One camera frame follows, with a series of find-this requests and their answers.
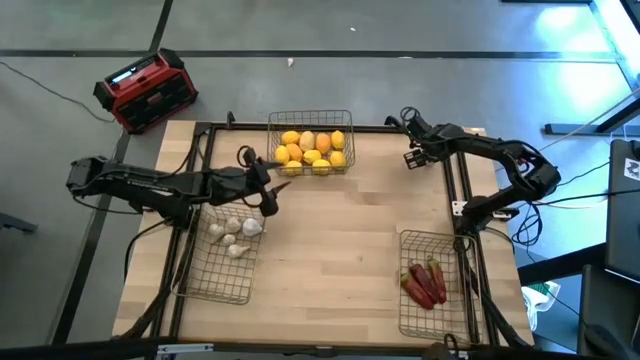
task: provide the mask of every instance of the robotic arm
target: robotic arm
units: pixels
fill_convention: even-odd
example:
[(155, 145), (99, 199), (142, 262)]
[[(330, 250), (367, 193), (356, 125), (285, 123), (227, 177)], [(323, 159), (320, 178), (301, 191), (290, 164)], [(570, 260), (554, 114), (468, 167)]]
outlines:
[(404, 108), (400, 115), (401, 121), (389, 116), (385, 125), (395, 126), (409, 136), (409, 147), (415, 149), (404, 155), (409, 169), (448, 159), (458, 151), (498, 161), (504, 167), (511, 186), (490, 196), (471, 198), (462, 209), (465, 229), (483, 229), (494, 211), (517, 201), (540, 200), (553, 193), (561, 180), (556, 167), (525, 142), (469, 134), (453, 124), (431, 126), (411, 107)]
[[(244, 163), (240, 161), (242, 150)], [(241, 168), (166, 173), (96, 156), (74, 161), (66, 185), (74, 198), (108, 194), (128, 201), (140, 213), (143, 207), (154, 209), (180, 227), (188, 226), (194, 204), (218, 206), (253, 194), (260, 194), (262, 201), (250, 206), (259, 207), (265, 217), (274, 215), (278, 192), (289, 183), (270, 191), (265, 185), (271, 181), (267, 170), (280, 164), (256, 157), (248, 146), (240, 148), (238, 162)]]

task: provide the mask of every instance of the chili pepper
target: chili pepper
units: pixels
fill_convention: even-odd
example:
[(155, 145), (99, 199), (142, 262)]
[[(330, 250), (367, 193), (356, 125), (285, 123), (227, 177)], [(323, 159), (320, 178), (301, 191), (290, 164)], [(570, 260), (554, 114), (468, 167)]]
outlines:
[(422, 267), (422, 265), (420, 264), (413, 264), (409, 268), (409, 271), (411, 272), (411, 275), (413, 275), (413, 278), (416, 279), (418, 284), (420, 284), (420, 287), (422, 287), (424, 292), (429, 295), (431, 301), (433, 303), (438, 303), (438, 290), (436, 289), (433, 281), (431, 281), (431, 279), (429, 278), (429, 275), (427, 275), (424, 267)]
[(433, 309), (433, 302), (429, 299), (429, 295), (422, 290), (420, 284), (411, 276), (411, 273), (402, 274), (400, 285), (418, 305), (427, 310)]
[(442, 274), (440, 262), (430, 256), (427, 259), (427, 265), (429, 267), (429, 272), (436, 283), (436, 288), (438, 289), (438, 302), (440, 304), (444, 304), (444, 302), (447, 301), (447, 286), (444, 283), (444, 275)]

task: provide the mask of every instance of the garlic bulb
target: garlic bulb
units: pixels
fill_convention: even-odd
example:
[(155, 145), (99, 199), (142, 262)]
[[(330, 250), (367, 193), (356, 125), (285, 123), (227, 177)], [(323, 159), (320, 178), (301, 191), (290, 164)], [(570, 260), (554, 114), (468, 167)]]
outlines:
[(242, 232), (246, 236), (253, 236), (262, 232), (262, 226), (256, 221), (256, 219), (248, 218), (242, 224)]
[(244, 252), (249, 250), (250, 248), (251, 246), (240, 246), (233, 244), (227, 249), (227, 255), (229, 255), (229, 257), (232, 259), (236, 259), (242, 256), (242, 254), (244, 254)]
[(236, 237), (232, 234), (227, 234), (222, 238), (222, 244), (225, 246), (229, 246), (236, 242)]
[(241, 227), (242, 223), (240, 222), (240, 219), (232, 216), (227, 219), (227, 223), (224, 224), (224, 232), (227, 234), (235, 234), (240, 230)]
[(218, 224), (211, 224), (209, 226), (209, 234), (211, 234), (211, 238), (213, 242), (220, 240), (222, 235), (224, 235), (224, 226)]

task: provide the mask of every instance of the red portable speaker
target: red portable speaker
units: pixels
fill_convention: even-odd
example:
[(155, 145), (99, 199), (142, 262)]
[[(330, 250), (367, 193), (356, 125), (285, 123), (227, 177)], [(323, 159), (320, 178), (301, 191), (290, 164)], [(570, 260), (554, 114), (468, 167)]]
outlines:
[(141, 134), (192, 104), (198, 92), (184, 62), (160, 49), (97, 82), (93, 95), (129, 134)]

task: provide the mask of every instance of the lemon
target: lemon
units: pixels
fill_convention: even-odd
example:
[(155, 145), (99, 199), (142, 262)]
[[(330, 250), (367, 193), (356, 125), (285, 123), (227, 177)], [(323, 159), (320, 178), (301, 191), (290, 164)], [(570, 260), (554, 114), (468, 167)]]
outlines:
[(326, 154), (331, 150), (331, 139), (329, 135), (318, 134), (318, 136), (316, 136), (316, 149), (320, 151), (321, 154)]
[(329, 161), (332, 166), (345, 166), (347, 161), (344, 158), (344, 154), (342, 151), (333, 151), (331, 152), (331, 156), (329, 157)]
[(284, 166), (284, 174), (296, 176), (302, 174), (302, 164), (299, 161), (291, 160)]
[(321, 158), (322, 154), (320, 154), (320, 151), (318, 150), (309, 150), (304, 153), (304, 162), (309, 165), (313, 164), (316, 160)]
[(336, 150), (344, 149), (344, 134), (340, 131), (334, 131), (331, 134), (331, 145), (333, 145)]
[(300, 134), (297, 131), (287, 131), (282, 134), (282, 143), (284, 145), (297, 144), (300, 140)]
[(289, 150), (287, 150), (287, 148), (282, 145), (278, 146), (278, 148), (276, 149), (275, 158), (277, 162), (285, 165), (289, 162)]
[(313, 162), (313, 173), (316, 175), (328, 175), (331, 170), (331, 164), (325, 159), (319, 159)]
[(302, 151), (313, 150), (315, 145), (316, 137), (311, 131), (305, 131), (300, 135), (300, 149), (302, 149)]
[(295, 161), (301, 161), (302, 160), (302, 150), (300, 150), (300, 147), (296, 144), (288, 144), (287, 145), (287, 150), (289, 151), (289, 158), (291, 160), (295, 160)]

